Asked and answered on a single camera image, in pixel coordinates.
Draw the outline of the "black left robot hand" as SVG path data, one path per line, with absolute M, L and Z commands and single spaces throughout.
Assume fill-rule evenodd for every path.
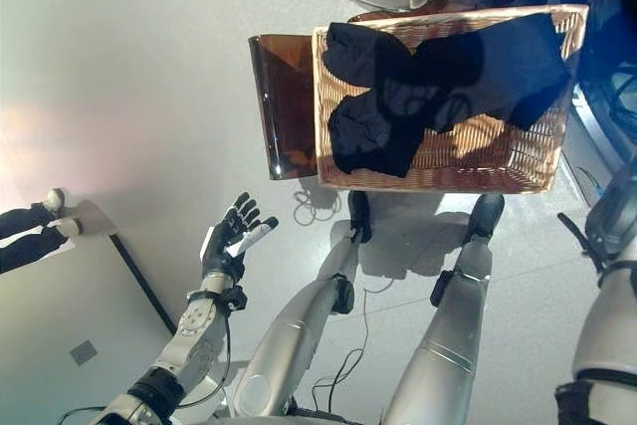
M 260 215 L 256 200 L 243 192 L 208 229 L 200 250 L 203 278 L 212 273 L 225 274 L 234 283 L 243 278 L 245 254 L 279 225 L 276 217 L 261 219 Z

